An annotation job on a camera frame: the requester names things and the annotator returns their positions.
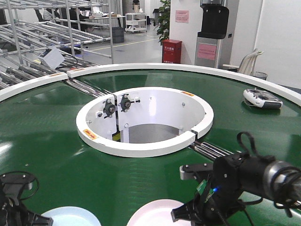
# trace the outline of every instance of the potted plant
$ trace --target potted plant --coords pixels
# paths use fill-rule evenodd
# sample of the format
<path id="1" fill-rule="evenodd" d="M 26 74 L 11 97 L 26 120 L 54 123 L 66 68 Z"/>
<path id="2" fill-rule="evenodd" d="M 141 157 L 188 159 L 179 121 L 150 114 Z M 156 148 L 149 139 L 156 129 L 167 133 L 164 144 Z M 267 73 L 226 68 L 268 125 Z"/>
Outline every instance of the potted plant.
<path id="1" fill-rule="evenodd" d="M 169 22 L 170 22 L 170 1 L 160 0 L 163 6 L 159 7 L 160 16 L 158 17 L 159 28 L 157 29 L 157 35 L 160 35 L 159 41 L 169 39 Z"/>

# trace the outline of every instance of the white wall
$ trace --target white wall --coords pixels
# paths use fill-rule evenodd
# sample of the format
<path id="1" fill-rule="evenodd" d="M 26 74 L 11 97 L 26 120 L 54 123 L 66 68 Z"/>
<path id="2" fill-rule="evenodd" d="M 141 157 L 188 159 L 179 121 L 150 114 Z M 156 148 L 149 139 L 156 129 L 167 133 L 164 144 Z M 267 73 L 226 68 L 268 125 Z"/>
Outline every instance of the white wall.
<path id="1" fill-rule="evenodd" d="M 268 80 L 301 89 L 301 1 L 263 0 L 255 46 L 264 50 L 257 71 Z"/>
<path id="2" fill-rule="evenodd" d="M 197 35 L 201 31 L 203 18 L 203 9 L 199 5 L 200 0 L 171 1 L 169 38 L 182 41 L 182 64 L 194 65 Z M 176 10 L 188 10 L 189 23 L 177 23 Z"/>
<path id="3" fill-rule="evenodd" d="M 262 0 L 252 0 L 252 3 L 239 0 L 230 60 L 232 65 L 239 65 L 242 58 L 254 50 L 261 6 Z"/>
<path id="4" fill-rule="evenodd" d="M 143 11 L 150 18 L 154 18 L 154 15 L 152 12 L 154 11 L 155 8 L 159 8 L 162 5 L 162 3 L 160 2 L 160 0 L 144 0 L 144 1 L 145 1 L 145 4 L 144 4 L 145 9 L 143 9 Z"/>
<path id="5" fill-rule="evenodd" d="M 202 25 L 200 0 L 172 0 L 170 39 L 182 40 L 182 64 L 193 65 Z M 174 21 L 176 10 L 189 10 L 188 24 Z M 239 65 L 254 48 L 264 51 L 256 71 L 268 80 L 301 89 L 301 1 L 240 0 L 230 62 Z"/>

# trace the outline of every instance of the red sign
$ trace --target red sign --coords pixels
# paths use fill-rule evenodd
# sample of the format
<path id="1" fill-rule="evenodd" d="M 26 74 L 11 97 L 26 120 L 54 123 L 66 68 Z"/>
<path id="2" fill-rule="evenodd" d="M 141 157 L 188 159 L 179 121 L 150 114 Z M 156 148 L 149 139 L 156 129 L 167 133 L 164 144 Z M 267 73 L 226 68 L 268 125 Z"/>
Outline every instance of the red sign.
<path id="1" fill-rule="evenodd" d="M 215 60 L 216 45 L 203 44 L 198 45 L 198 58 Z"/>
<path id="2" fill-rule="evenodd" d="M 188 10 L 176 10 L 175 11 L 175 21 L 178 23 L 188 23 L 189 22 L 189 11 Z"/>

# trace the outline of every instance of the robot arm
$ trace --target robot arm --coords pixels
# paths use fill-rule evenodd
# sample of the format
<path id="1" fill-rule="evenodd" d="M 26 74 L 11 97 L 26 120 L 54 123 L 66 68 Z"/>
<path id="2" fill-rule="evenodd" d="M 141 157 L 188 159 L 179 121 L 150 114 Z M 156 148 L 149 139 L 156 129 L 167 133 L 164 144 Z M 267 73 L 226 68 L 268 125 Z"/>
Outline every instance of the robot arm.
<path id="1" fill-rule="evenodd" d="M 249 137 L 255 156 L 241 142 L 241 136 Z M 180 167 L 181 179 L 196 179 L 200 185 L 193 200 L 172 211 L 173 221 L 185 219 L 196 226 L 229 225 L 227 218 L 237 211 L 245 211 L 246 205 L 257 204 L 263 198 L 272 200 L 278 209 L 301 209 L 301 170 L 274 156 L 258 155 L 253 137 L 247 132 L 238 134 L 238 142 L 245 149 L 217 158 L 214 163 L 185 165 Z M 254 202 L 239 200 L 249 192 L 261 197 Z"/>

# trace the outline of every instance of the wheeled cart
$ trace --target wheeled cart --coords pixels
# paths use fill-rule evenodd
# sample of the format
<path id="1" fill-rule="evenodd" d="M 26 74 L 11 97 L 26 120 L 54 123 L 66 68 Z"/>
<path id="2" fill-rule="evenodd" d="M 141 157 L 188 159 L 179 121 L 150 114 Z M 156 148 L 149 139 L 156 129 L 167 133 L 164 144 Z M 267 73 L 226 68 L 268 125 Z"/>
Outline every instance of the wheeled cart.
<path id="1" fill-rule="evenodd" d="M 146 13 L 127 13 L 126 32 L 146 31 Z"/>

